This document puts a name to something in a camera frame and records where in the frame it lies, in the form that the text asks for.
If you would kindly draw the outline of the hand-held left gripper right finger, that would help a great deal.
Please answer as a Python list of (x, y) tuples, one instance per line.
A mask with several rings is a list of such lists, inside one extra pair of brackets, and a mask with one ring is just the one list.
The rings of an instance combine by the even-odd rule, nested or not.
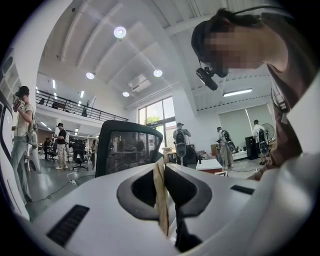
[(169, 163), (164, 168), (164, 184), (175, 203), (178, 220), (199, 216), (212, 199), (212, 190), (205, 182)]

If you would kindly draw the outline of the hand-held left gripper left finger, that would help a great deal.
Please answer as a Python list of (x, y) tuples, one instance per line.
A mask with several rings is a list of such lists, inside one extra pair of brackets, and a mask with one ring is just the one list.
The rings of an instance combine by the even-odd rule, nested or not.
[(121, 171), (122, 182), (116, 197), (120, 206), (134, 218), (158, 221), (160, 214), (155, 208), (157, 192), (154, 184), (154, 164), (145, 164)]

